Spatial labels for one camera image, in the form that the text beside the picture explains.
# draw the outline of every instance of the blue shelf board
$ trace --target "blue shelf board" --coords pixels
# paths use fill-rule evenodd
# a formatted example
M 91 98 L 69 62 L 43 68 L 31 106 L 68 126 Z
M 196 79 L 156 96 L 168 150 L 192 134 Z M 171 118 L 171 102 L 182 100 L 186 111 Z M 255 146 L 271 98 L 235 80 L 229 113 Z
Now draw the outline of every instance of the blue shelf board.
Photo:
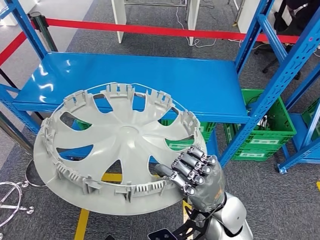
M 298 164 L 320 164 L 320 158 L 305 158 L 297 162 Z
M 294 125 L 295 129 L 297 129 L 297 134 L 292 138 L 292 141 L 295 147 L 295 150 L 298 152 L 300 149 L 301 144 L 303 144 L 303 141 L 305 138 L 306 134 L 307 133 L 308 129 L 306 125 L 305 124 L 305 122 L 303 121 L 301 114 L 291 113 L 289 114 L 289 116 L 291 119 L 292 123 Z M 320 150 L 310 153 L 309 155 L 308 155 L 308 158 L 320 159 Z
M 14 104 L 22 111 L 52 112 L 67 95 L 110 82 L 164 91 L 200 121 L 247 123 L 250 119 L 235 63 L 226 60 L 51 52 Z

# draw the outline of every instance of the office chair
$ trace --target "office chair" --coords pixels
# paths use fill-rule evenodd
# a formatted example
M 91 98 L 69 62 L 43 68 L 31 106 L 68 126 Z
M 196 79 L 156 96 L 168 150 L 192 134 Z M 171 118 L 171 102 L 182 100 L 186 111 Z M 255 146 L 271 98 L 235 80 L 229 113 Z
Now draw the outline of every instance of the office chair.
M 285 9 L 287 6 L 286 0 L 283 0 L 278 10 L 278 12 L 275 12 L 274 16 L 275 18 L 275 21 L 273 25 L 274 29 L 276 31 L 278 35 L 286 35 L 286 36 L 300 36 L 303 29 L 308 24 L 309 20 L 312 16 L 310 14 L 312 12 L 312 10 L 310 11 L 310 8 L 315 8 L 315 10 L 317 10 L 318 5 L 317 3 L 315 4 L 308 4 L 308 3 L 303 3 L 303 1 L 300 1 L 301 6 L 300 6 L 299 10 L 296 12 L 296 14 L 294 13 L 293 10 L 290 10 L 290 15 L 292 18 L 292 21 L 288 26 L 286 22 L 282 18 L 282 14 L 284 13 Z M 290 52 L 291 48 L 293 47 L 292 44 L 288 44 L 285 49 L 287 51 L 287 53 Z M 272 49 L 271 47 L 268 48 L 258 48 L 254 53 L 257 55 L 260 52 L 267 52 L 267 53 L 273 53 Z M 264 67 L 262 72 L 266 74 L 269 71 L 269 68 L 271 66 L 275 65 L 278 62 L 277 58 L 273 59 L 272 61 L 267 64 L 266 67 Z M 294 76 L 294 79 L 299 80 L 301 76 L 301 73 L 299 71 L 296 76 Z

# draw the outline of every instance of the robot finger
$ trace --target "robot finger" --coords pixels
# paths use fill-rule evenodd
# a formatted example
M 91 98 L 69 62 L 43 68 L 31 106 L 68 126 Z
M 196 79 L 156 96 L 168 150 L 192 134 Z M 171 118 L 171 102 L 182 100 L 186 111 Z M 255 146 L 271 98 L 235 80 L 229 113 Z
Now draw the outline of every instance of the robot finger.
M 179 175 L 178 172 L 170 169 L 166 165 L 157 164 L 155 167 L 155 170 L 160 177 L 168 176 L 170 180 L 177 185 L 186 195 L 192 196 L 195 193 L 195 189 L 192 186 L 185 181 L 183 178 Z
M 205 182 L 205 178 L 201 176 L 198 171 L 181 162 L 180 159 L 174 160 L 171 165 L 173 170 L 176 170 L 194 185 L 202 185 Z
M 198 172 L 199 175 L 208 175 L 211 171 L 211 168 L 208 166 L 207 163 L 198 160 L 198 158 L 188 153 L 181 152 L 178 159 L 195 171 Z
M 163 164 L 157 164 L 154 167 L 154 170 L 156 172 L 156 174 L 159 175 L 160 177 L 165 177 L 165 176 L 171 177 L 173 174 L 174 174 L 174 171 L 172 171 L 172 169 L 170 169 L 168 166 L 163 165 Z

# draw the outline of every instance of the red rope barrier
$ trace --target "red rope barrier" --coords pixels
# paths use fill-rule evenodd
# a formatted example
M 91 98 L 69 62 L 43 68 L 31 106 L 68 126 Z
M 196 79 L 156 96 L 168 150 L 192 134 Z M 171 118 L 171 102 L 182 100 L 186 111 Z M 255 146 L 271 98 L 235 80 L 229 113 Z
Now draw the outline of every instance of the red rope barrier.
M 208 39 L 232 39 L 243 40 L 245 37 L 244 33 L 232 31 L 208 31 L 208 30 L 188 30 L 180 28 L 158 27 L 158 26 L 143 26 L 143 25 L 122 25 L 104 22 L 92 21 L 74 21 L 74 20 L 60 20 L 47 18 L 48 24 L 56 27 L 76 28 L 76 29 L 91 29 L 102 31 L 119 31 L 133 34 L 148 34 L 161 36 L 174 36 L 174 37 L 195 37 Z M 278 39 L 282 43 L 295 44 L 299 38 L 297 36 L 279 35 Z M 260 34 L 257 41 L 267 42 L 265 34 Z
M 16 38 L 8 45 L 5 50 L 0 53 L 0 66 L 11 56 L 14 51 L 19 48 L 26 39 L 26 35 L 22 31 L 19 33 Z

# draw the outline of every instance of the wheel cover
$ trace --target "wheel cover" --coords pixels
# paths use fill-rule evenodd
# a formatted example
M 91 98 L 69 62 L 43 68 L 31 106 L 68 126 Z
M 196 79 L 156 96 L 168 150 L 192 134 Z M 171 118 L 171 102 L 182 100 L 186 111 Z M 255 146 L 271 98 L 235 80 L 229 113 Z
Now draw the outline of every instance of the wheel cover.
M 146 91 L 136 92 L 136 87 Z M 133 110 L 134 96 L 145 99 L 143 111 Z M 95 102 L 97 98 L 105 98 L 112 111 L 100 112 Z M 207 153 L 200 123 L 193 113 L 177 106 L 180 104 L 167 93 L 136 83 L 107 83 L 77 91 L 66 97 L 42 122 L 34 146 L 34 162 L 48 188 L 80 208 L 111 215 L 137 215 L 166 208 L 183 196 L 171 181 L 152 175 L 149 170 L 150 156 L 170 167 L 180 152 L 187 148 L 172 150 L 165 139 L 191 137 L 193 145 Z M 170 110 L 177 114 L 172 124 L 158 122 Z M 74 130 L 62 121 L 66 113 L 91 126 Z M 58 152 L 87 146 L 91 146 L 90 153 L 76 161 Z M 122 183 L 101 181 L 117 160 L 121 162 Z

